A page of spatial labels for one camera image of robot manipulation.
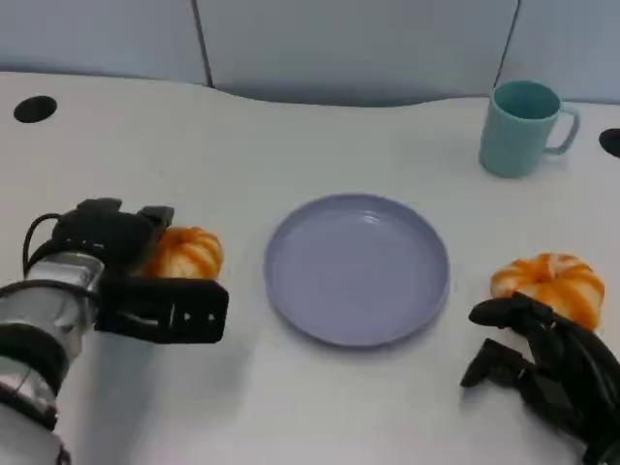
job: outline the pumpkin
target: pumpkin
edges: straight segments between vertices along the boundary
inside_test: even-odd
[[[164,231],[143,274],[161,278],[216,279],[223,258],[222,246],[215,234],[200,228],[172,227]]]
[[[573,255],[540,254],[517,260],[491,278],[494,297],[528,295],[588,328],[599,324],[605,286],[592,268]]]

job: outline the purple plate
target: purple plate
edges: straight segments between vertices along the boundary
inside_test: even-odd
[[[407,206],[339,195],[305,204],[267,246],[272,305],[328,343],[378,346],[407,336],[442,309],[450,265],[435,230]]]

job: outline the teal mug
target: teal mug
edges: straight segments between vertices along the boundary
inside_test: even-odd
[[[547,147],[549,134],[561,113],[573,116],[569,135],[559,147]],[[546,155],[562,155],[571,148],[579,130],[579,113],[564,108],[550,88],[530,80],[496,87],[480,139],[480,162],[502,177],[522,177]]]

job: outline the table surface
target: table surface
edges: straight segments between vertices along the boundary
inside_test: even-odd
[[[58,111],[15,121],[16,104],[37,94]],[[598,143],[620,108],[577,106],[570,153],[505,180],[477,160],[485,99],[325,108],[189,84],[0,74],[2,282],[19,277],[32,219],[85,198],[118,197],[127,210],[172,205],[176,223],[216,232],[226,253],[231,305],[220,344],[86,337],[60,395],[58,431],[76,464],[574,463],[574,444],[515,391],[463,395],[458,383],[486,336],[525,348],[467,315],[489,297],[493,270],[539,252],[575,253],[603,276],[600,333],[620,354],[620,160]],[[404,202],[448,247],[445,310],[394,347],[323,346],[283,324],[265,297],[263,252],[278,222],[343,192]]]

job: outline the black hole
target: black hole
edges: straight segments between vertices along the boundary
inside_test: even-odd
[[[605,152],[620,157],[620,129],[607,129],[599,136],[599,142]]]
[[[39,95],[21,102],[15,107],[13,116],[21,123],[38,123],[52,116],[57,108],[58,104],[54,99]]]

